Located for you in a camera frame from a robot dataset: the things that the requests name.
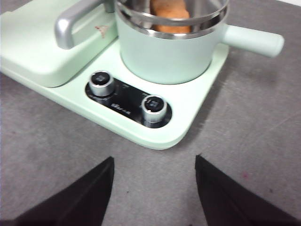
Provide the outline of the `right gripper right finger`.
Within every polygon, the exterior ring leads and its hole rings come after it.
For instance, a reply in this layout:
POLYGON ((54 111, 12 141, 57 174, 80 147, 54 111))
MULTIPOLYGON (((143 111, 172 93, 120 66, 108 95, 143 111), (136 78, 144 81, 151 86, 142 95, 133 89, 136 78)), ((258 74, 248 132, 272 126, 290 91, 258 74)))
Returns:
POLYGON ((301 221, 231 179, 201 155, 198 195, 209 226, 299 226, 301 221))

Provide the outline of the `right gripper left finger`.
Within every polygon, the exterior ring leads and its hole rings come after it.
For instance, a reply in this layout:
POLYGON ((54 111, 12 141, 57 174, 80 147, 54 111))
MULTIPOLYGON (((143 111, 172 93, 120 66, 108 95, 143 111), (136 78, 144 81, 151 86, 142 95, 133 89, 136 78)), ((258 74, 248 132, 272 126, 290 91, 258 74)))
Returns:
POLYGON ((100 226, 112 192, 114 158, 108 157, 67 188, 2 226, 100 226))

